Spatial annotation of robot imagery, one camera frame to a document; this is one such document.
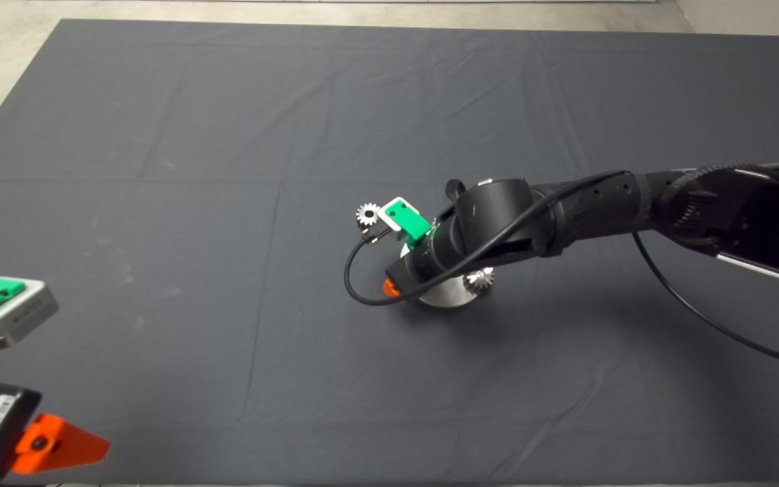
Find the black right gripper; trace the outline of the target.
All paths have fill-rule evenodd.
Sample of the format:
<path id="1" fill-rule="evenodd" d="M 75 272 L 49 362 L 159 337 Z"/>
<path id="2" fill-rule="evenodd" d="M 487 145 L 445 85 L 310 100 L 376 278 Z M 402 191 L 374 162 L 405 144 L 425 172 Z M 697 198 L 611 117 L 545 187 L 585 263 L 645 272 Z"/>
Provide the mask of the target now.
<path id="1" fill-rule="evenodd" d="M 387 279 L 381 284 L 387 298 L 404 296 L 407 299 L 419 298 L 445 283 L 448 278 L 432 283 L 427 289 L 414 294 L 413 290 L 425 283 L 441 277 L 448 269 L 448 248 L 416 247 L 408 250 L 386 268 Z"/>

